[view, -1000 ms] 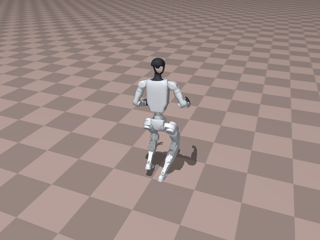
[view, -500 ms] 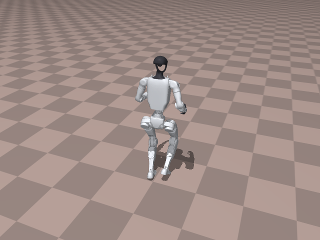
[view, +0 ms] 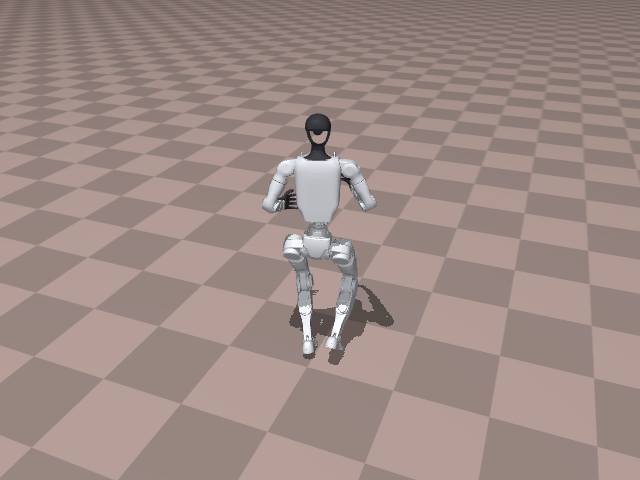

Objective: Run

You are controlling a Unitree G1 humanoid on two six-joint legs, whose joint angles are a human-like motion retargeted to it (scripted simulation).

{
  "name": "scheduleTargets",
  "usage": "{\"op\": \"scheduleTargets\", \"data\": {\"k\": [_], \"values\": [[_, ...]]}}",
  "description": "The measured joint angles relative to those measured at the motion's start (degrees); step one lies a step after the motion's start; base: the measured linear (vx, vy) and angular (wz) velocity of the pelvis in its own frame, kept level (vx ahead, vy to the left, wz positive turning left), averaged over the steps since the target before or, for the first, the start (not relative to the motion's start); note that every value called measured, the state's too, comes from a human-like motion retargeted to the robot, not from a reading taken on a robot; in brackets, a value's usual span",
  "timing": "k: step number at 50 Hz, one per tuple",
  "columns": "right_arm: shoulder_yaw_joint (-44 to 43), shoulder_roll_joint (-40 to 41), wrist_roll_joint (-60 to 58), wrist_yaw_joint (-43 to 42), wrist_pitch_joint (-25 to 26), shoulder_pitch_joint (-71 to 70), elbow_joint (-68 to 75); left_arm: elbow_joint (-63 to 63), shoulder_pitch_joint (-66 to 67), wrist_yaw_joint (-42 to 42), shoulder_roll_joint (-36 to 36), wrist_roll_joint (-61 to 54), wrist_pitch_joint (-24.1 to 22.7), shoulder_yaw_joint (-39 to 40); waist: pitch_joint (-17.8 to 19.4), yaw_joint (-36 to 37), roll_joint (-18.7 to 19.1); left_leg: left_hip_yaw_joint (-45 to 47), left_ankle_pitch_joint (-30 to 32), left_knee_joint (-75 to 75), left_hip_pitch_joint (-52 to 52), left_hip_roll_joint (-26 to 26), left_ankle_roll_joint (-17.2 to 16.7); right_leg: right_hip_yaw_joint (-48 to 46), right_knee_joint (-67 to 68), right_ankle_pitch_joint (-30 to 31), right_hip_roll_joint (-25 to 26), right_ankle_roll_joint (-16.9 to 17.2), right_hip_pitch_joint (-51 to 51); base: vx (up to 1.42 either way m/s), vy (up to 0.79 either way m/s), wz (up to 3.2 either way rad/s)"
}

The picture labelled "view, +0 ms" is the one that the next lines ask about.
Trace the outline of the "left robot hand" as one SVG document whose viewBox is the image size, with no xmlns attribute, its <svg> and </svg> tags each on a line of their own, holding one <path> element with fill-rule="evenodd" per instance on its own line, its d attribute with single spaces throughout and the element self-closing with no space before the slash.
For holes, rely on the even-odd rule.
<svg viewBox="0 0 640 480">
<path fill-rule="evenodd" d="M 284 200 L 285 201 L 285 209 L 298 209 L 298 207 L 290 207 L 289 206 L 289 205 L 297 205 L 297 203 L 295 203 L 295 202 L 290 202 L 290 201 L 296 200 L 296 198 L 290 198 L 292 196 L 296 196 L 296 194 L 289 194 L 289 193 L 291 193 L 293 191 L 294 191 L 294 189 L 290 189 L 282 197 L 278 198 L 278 200 L 281 200 L 281 201 Z"/>
</svg>

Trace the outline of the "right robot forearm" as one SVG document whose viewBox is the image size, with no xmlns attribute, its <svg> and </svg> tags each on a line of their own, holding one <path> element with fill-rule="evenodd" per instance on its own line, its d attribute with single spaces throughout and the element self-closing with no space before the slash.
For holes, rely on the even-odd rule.
<svg viewBox="0 0 640 480">
<path fill-rule="evenodd" d="M 353 193 L 353 194 L 354 194 L 354 196 L 355 196 L 355 198 L 359 201 L 360 197 L 357 195 L 357 193 L 355 192 L 355 190 L 354 190 L 354 188 L 352 187 L 352 185 L 351 185 L 351 193 Z M 376 199 L 374 198 L 374 196 L 373 196 L 373 195 L 371 195 L 371 196 L 372 196 L 372 198 L 374 199 L 374 201 L 375 201 L 375 203 L 376 203 Z M 376 203 L 376 205 L 377 205 L 377 203 Z"/>
</svg>

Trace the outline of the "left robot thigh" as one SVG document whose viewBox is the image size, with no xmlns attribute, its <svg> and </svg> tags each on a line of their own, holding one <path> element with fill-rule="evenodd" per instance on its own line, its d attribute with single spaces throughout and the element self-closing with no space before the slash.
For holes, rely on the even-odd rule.
<svg viewBox="0 0 640 480">
<path fill-rule="evenodd" d="M 303 238 L 296 234 L 286 236 L 283 245 L 283 256 L 289 260 L 296 275 L 300 278 L 302 291 L 311 290 L 314 282 L 313 275 L 310 274 L 307 257 L 302 256 Z"/>
</svg>

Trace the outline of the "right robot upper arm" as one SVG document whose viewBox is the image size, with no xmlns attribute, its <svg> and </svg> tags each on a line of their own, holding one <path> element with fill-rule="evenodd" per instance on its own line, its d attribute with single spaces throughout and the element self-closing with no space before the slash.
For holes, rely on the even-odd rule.
<svg viewBox="0 0 640 480">
<path fill-rule="evenodd" d="M 364 176 L 354 160 L 339 159 L 341 174 L 344 177 L 350 178 L 349 181 L 354 188 L 357 195 L 360 197 L 358 203 L 363 211 L 369 211 L 376 207 L 376 203 L 372 198 L 368 184 L 364 179 Z"/>
</svg>

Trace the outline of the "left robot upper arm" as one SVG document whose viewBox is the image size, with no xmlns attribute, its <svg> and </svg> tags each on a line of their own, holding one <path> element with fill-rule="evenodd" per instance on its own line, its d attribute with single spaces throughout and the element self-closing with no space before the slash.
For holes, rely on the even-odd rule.
<svg viewBox="0 0 640 480">
<path fill-rule="evenodd" d="M 278 201 L 278 198 L 288 182 L 286 180 L 286 177 L 294 174 L 295 163 L 296 159 L 289 159 L 282 161 L 278 165 L 277 170 L 270 183 L 268 195 L 263 203 L 262 209 L 270 213 L 277 212 L 281 203 Z"/>
</svg>

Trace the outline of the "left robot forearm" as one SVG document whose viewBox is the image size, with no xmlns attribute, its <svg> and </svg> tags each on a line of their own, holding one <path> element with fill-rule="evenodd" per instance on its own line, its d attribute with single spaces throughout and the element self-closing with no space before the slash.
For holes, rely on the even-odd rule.
<svg viewBox="0 0 640 480">
<path fill-rule="evenodd" d="M 266 199 L 266 198 L 265 198 L 265 199 Z M 264 200 L 263 200 L 263 202 L 262 202 L 262 206 L 263 206 L 263 203 L 264 203 L 265 199 L 264 199 Z M 281 200 L 278 200 L 278 201 L 279 201 L 279 202 L 281 202 L 281 203 L 280 203 L 280 206 L 279 206 L 279 208 L 278 208 L 277 212 L 280 212 L 281 210 L 285 209 L 285 201 L 284 201 L 284 200 L 282 200 L 282 201 L 281 201 Z M 267 212 L 268 212 L 268 211 L 267 211 Z M 268 213 L 270 213 L 270 212 L 268 212 Z"/>
</svg>

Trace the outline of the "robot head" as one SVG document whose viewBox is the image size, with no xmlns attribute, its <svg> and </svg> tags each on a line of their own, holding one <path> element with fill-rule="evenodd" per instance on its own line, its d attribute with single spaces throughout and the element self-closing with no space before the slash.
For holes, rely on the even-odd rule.
<svg viewBox="0 0 640 480">
<path fill-rule="evenodd" d="M 313 114 L 306 120 L 305 130 L 311 143 L 311 152 L 304 158 L 309 161 L 328 161 L 325 159 L 331 159 L 332 157 L 325 153 L 325 144 L 328 142 L 331 132 L 331 122 L 329 118 L 323 114 Z M 315 135 L 321 135 L 323 131 L 328 131 L 326 140 L 321 144 L 315 143 L 311 138 L 310 131 L 313 131 Z"/>
</svg>

